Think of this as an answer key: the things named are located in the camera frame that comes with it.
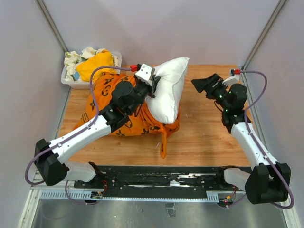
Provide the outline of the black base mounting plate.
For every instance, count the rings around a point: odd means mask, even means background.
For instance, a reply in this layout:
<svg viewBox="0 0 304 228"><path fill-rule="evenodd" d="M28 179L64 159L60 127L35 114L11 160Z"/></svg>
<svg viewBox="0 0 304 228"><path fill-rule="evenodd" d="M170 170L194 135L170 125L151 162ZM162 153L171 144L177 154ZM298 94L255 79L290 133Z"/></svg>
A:
<svg viewBox="0 0 304 228"><path fill-rule="evenodd" d="M153 190L158 195L162 192L181 195L184 190L220 192L232 194L236 188L221 184L216 177L217 167L208 166L98 166L98 174L89 183L75 181L77 189L101 189L105 184L108 191L119 189Z"/></svg>

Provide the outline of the left aluminium frame post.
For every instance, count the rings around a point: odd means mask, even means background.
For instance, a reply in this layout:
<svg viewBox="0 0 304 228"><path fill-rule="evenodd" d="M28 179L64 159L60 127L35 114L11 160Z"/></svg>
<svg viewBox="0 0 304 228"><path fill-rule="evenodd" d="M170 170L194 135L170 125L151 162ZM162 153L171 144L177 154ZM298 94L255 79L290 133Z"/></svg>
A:
<svg viewBox="0 0 304 228"><path fill-rule="evenodd" d="M66 53L68 51L68 48L60 34L59 29L57 28L53 17L50 14L50 11L45 3L44 0L35 0L40 12L42 13L46 23L48 24L52 34L54 35L57 43L59 44L60 49L62 50L63 53Z"/></svg>

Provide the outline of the yellow cloth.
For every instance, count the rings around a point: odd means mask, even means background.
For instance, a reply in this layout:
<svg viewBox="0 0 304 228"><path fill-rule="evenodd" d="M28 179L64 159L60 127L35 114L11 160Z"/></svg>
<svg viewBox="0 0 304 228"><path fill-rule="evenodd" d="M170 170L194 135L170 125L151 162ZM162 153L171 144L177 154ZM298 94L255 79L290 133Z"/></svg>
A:
<svg viewBox="0 0 304 228"><path fill-rule="evenodd" d="M92 47L87 47L82 50L80 58L82 62L76 67L76 72L83 82L90 81L91 74L96 68L114 66L112 53L104 48L95 50Z"/></svg>

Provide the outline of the floral patterned cloth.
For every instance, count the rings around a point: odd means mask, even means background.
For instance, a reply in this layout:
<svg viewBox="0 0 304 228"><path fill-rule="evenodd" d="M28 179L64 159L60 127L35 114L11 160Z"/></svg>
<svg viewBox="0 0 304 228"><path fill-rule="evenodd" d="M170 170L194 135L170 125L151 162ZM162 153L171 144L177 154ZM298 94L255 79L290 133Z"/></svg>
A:
<svg viewBox="0 0 304 228"><path fill-rule="evenodd" d="M81 54L76 51L66 52L64 59L64 81L89 82L92 72L101 66L119 66L119 57L105 48L86 47Z"/></svg>

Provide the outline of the right aluminium frame post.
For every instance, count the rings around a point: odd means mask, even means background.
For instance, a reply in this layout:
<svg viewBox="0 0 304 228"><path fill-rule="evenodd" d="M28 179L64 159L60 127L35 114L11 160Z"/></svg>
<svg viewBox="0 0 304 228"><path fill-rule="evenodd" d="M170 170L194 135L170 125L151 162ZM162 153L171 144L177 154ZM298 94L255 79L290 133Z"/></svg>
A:
<svg viewBox="0 0 304 228"><path fill-rule="evenodd" d="M288 4L289 0L279 0L276 4L273 12L271 13L268 21L264 25L260 35L258 36L258 39L256 40L255 44L253 45L249 55L247 56L244 64L242 65L241 69L246 70L248 66L250 65L251 61L257 54L258 50L262 46L263 42L265 41L267 35L269 34L270 30L274 26L275 22L279 18L280 14L284 10L285 6Z"/></svg>

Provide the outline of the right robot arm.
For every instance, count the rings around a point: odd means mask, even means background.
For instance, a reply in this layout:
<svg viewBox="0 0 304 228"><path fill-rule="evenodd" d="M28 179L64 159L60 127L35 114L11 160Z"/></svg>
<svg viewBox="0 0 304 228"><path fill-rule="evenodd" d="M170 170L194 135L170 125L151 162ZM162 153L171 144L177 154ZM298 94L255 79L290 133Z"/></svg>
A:
<svg viewBox="0 0 304 228"><path fill-rule="evenodd" d="M272 156L254 131L244 108L247 88L238 82L241 73L236 69L226 80L213 74L191 81L197 92L205 92L207 99L222 107L222 123L237 140L251 166L250 173L236 166L220 167L215 184L220 190L226 190L231 185L243 190L252 204L279 206L292 198L289 188L291 169Z"/></svg>

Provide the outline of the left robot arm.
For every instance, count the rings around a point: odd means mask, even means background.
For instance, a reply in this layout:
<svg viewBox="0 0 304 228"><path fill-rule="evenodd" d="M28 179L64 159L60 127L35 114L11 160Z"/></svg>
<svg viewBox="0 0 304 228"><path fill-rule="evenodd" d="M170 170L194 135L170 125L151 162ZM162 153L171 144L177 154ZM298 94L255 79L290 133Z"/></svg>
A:
<svg viewBox="0 0 304 228"><path fill-rule="evenodd" d="M91 188L102 182L101 172L92 163L70 162L69 158L91 142L110 135L127 124L130 116L137 115L147 96L154 93L160 77L153 75L149 82L136 76L136 85L121 81L112 92L110 103L98 110L95 117L76 130L50 142L41 139L36 143L34 164L47 186L61 181L82 181Z"/></svg>

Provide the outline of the aluminium frame post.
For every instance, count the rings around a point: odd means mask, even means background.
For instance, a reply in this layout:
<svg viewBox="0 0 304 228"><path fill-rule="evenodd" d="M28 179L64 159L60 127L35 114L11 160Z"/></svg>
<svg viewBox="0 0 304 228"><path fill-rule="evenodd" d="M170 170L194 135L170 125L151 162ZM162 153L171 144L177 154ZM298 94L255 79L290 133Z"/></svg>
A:
<svg viewBox="0 0 304 228"><path fill-rule="evenodd" d="M60 34L59 29L57 28L53 17L50 14L50 11L45 3L44 0L35 0L40 12L42 13L46 23L48 24L52 34L54 35L57 43L59 44L60 49L62 50L63 53L66 53L68 51L68 48Z"/></svg>
<svg viewBox="0 0 304 228"><path fill-rule="evenodd" d="M288 4L289 0L279 0L276 4L273 12L271 13L268 21L264 25L260 35L258 36L258 39L256 40L255 44L253 45L249 55L247 56L244 64L242 65L241 69L246 70L248 66L250 65L251 61L257 54L258 50L262 46L263 42L265 41L267 35L269 34L270 30L274 26L275 22L279 18L280 14L284 10L285 6Z"/></svg>

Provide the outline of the white pillow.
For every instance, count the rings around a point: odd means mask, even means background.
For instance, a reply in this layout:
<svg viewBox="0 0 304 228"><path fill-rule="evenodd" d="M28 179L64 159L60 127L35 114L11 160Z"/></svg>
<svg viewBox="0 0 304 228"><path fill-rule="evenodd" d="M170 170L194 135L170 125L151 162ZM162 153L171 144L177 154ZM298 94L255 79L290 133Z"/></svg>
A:
<svg viewBox="0 0 304 228"><path fill-rule="evenodd" d="M163 124L172 124L177 119L189 60L188 57L179 57L155 67L160 80L155 97L147 97L146 103L154 119Z"/></svg>

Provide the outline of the white plastic bin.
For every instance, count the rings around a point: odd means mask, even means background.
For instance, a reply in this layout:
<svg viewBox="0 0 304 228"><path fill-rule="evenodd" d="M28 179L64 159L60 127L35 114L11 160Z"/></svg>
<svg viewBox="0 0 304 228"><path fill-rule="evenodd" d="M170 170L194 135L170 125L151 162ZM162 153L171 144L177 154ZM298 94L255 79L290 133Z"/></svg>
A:
<svg viewBox="0 0 304 228"><path fill-rule="evenodd" d="M89 82L83 82L79 74L76 73L76 67L82 62L80 58L81 54L72 51L66 52L65 56L61 83L69 85L73 89L89 89Z"/></svg>

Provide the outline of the orange monogram pillowcase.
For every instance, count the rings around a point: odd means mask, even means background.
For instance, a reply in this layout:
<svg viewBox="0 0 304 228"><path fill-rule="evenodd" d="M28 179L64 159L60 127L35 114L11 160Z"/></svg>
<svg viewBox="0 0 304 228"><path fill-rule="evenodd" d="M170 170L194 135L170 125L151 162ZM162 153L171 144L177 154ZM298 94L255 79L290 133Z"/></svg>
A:
<svg viewBox="0 0 304 228"><path fill-rule="evenodd" d="M93 91L97 100L98 108L101 110L109 104L112 96L111 93L115 87L121 81L129 81L132 85L135 85L135 78L127 76L125 74L108 74L101 76L93 84ZM127 122L120 129L111 133L112 136L138 136L151 134L160 134L161 147L160 156L164 159L167 155L167 139L169 136L179 130L179 117L172 123L165 123L160 118L152 115L152 109L148 107L148 102L145 101L141 107L137 117L130 116L129 122Z"/></svg>

